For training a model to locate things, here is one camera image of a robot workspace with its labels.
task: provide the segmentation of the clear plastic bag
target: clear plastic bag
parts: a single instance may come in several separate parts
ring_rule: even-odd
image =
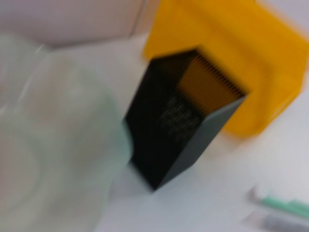
[[[0,231],[89,232],[130,158],[108,89],[48,48],[0,36]]]

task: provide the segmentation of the white wall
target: white wall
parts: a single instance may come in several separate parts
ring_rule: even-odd
[[[126,36],[143,0],[0,0],[0,31],[51,44]]]

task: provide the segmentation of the white table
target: white table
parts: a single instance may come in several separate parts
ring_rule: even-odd
[[[127,110],[146,68],[146,37],[60,51],[96,73]],[[131,165],[115,179],[98,232],[251,232],[240,221],[258,206],[255,184],[309,202],[309,92],[259,137],[220,133],[197,163],[152,193]]]

